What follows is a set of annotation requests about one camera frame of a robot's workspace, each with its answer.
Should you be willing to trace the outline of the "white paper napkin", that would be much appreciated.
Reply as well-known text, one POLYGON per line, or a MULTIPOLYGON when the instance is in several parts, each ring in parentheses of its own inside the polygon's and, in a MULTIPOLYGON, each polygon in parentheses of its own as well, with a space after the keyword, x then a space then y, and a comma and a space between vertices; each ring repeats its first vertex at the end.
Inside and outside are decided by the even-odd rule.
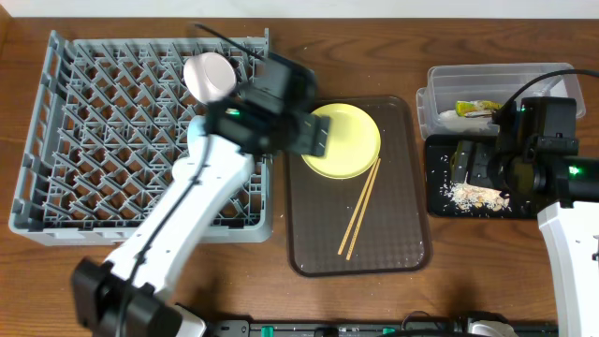
POLYGON ((463 116, 455 110, 447 110, 439 114, 442 125, 454 133, 472 133, 493 135, 499 126, 491 120, 491 110, 466 112, 463 116))

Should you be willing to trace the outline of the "pink white bowl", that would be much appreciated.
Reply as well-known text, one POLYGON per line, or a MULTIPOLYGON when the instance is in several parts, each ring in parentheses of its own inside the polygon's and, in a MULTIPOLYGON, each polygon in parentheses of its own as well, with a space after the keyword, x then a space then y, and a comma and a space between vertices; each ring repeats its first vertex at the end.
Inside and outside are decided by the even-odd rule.
POLYGON ((183 66, 183 80, 190 94, 202 104, 229 95, 237 83, 232 64, 216 52, 190 57, 183 66))

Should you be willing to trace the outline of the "rice food scraps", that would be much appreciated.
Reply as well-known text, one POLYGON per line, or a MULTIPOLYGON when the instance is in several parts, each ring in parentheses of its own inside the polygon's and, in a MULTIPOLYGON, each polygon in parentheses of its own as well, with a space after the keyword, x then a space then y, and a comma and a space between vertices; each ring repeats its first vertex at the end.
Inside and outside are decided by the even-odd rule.
POLYGON ((444 183, 440 192, 461 211, 485 209, 498 212, 506 209, 510 201, 509 197, 502 197, 498 190, 468 183, 444 183))

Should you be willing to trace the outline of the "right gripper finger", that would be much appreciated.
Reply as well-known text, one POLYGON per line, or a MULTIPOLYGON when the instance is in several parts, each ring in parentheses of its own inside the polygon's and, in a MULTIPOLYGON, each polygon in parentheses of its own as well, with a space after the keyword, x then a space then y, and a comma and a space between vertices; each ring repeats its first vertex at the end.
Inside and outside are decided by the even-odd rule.
POLYGON ((460 141, 455 153, 450 159, 451 181, 453 183, 466 182, 470 154, 471 142, 469 140, 460 141))
POLYGON ((476 187, 497 187, 497 178, 491 170, 495 156, 490 142, 470 141, 467 160, 467 183, 476 187))

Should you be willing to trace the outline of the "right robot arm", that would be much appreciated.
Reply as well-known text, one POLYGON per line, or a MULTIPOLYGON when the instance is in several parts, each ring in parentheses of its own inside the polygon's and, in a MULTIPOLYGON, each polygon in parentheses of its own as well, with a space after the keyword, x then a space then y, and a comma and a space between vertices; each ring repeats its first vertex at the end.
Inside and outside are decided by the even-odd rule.
POLYGON ((561 336, 598 333, 598 161, 579 155, 577 102, 508 100, 493 143, 462 140, 451 179, 507 194, 534 214, 548 249, 561 336))

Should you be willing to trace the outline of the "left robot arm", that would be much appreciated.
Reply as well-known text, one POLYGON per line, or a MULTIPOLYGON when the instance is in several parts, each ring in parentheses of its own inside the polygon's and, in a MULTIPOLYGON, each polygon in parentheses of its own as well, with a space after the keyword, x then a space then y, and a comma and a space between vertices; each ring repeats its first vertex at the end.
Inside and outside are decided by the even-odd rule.
POLYGON ((73 271, 76 318, 94 336, 204 335, 206 322, 168 299, 207 228, 250 179, 255 156, 325 154, 330 119, 310 112, 314 72, 274 52, 262 60, 261 77, 192 119, 189 155, 132 237, 103 263, 85 258, 73 271))

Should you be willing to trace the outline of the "green snack wrapper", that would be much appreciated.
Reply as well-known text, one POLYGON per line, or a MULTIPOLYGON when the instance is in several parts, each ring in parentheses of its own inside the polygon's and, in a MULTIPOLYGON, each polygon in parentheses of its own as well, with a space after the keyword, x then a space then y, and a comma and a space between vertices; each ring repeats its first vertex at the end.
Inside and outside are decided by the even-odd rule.
POLYGON ((477 118, 491 116, 503 105, 488 100, 457 101, 455 111, 460 117, 477 118))

